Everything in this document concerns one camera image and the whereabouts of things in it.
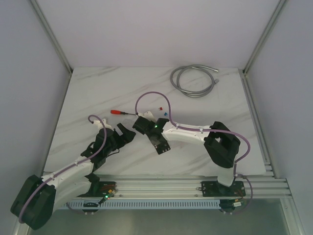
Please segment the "black fuse box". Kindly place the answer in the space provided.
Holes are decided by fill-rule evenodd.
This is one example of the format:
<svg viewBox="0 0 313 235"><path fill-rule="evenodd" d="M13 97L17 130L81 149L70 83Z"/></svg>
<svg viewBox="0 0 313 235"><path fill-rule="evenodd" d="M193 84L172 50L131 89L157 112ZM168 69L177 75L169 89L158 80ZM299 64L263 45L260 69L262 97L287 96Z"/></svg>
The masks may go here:
<svg viewBox="0 0 313 235"><path fill-rule="evenodd" d="M159 155L171 149L168 144L168 141L164 137L151 137L150 142L155 147Z"/></svg>

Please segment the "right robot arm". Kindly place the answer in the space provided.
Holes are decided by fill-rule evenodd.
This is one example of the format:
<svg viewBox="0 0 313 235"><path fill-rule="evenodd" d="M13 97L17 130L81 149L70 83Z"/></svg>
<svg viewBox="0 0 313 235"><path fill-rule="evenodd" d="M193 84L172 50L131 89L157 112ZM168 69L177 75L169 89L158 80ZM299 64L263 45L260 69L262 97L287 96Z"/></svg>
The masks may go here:
<svg viewBox="0 0 313 235"><path fill-rule="evenodd" d="M228 195L234 190L235 157L241 142L223 123L214 122L206 132L196 126L176 127L167 118L159 118L153 122L138 117L133 129L146 135L158 154L170 150L170 141L203 145L213 163L219 168L217 191L221 195Z"/></svg>

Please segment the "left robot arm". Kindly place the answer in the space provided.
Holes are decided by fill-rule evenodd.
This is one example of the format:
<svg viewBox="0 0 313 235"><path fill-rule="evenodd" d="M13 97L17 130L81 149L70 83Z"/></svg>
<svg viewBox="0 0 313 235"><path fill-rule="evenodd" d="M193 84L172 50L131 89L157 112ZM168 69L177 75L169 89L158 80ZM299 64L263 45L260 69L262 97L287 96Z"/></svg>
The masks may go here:
<svg viewBox="0 0 313 235"><path fill-rule="evenodd" d="M109 155L118 153L136 135L121 123L117 127L121 135L111 127L101 128L95 141L68 166L41 177L28 177L11 206L11 213L21 223L37 230L58 208L73 198L81 195L102 196L100 178L94 172L106 162Z"/></svg>

